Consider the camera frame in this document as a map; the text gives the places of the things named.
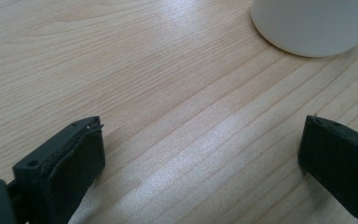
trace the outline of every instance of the screw hole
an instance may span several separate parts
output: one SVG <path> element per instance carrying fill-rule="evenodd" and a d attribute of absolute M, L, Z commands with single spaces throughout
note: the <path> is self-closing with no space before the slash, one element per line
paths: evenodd
<path fill-rule="evenodd" d="M 39 161 L 29 161 L 29 162 L 27 163 L 27 165 L 28 165 L 29 167 L 34 167 L 34 166 L 36 166 L 37 164 L 39 164 Z"/>

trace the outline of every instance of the black object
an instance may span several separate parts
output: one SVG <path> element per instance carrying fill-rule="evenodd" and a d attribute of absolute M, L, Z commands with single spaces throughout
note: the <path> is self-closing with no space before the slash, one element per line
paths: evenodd
<path fill-rule="evenodd" d="M 358 132 L 308 116 L 298 162 L 358 218 Z"/>
<path fill-rule="evenodd" d="M 0 223 L 67 223 L 104 168 L 99 117 L 78 120 L 14 165 L 0 180 Z"/>

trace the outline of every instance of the light wood tabletop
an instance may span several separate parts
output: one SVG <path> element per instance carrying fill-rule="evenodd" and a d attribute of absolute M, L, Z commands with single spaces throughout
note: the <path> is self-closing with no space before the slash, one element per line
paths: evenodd
<path fill-rule="evenodd" d="M 297 152 L 307 115 L 358 131 L 358 46 L 298 57 L 249 0 L 0 0 L 0 178 L 101 116 L 106 166 L 70 223 L 358 223 Z"/>

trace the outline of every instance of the white container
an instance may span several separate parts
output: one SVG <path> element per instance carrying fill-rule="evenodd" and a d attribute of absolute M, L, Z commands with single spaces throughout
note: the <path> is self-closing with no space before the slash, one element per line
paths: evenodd
<path fill-rule="evenodd" d="M 309 57 L 358 44 L 358 0 L 254 0 L 255 27 L 280 49 Z"/>

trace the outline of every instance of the wooden table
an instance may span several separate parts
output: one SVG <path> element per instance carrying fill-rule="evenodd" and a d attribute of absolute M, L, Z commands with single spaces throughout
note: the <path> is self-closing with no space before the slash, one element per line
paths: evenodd
<path fill-rule="evenodd" d="M 0 0 L 0 178 L 99 115 L 71 223 L 358 223 L 296 161 L 306 115 L 358 131 L 358 46 L 288 54 L 249 0 Z"/>

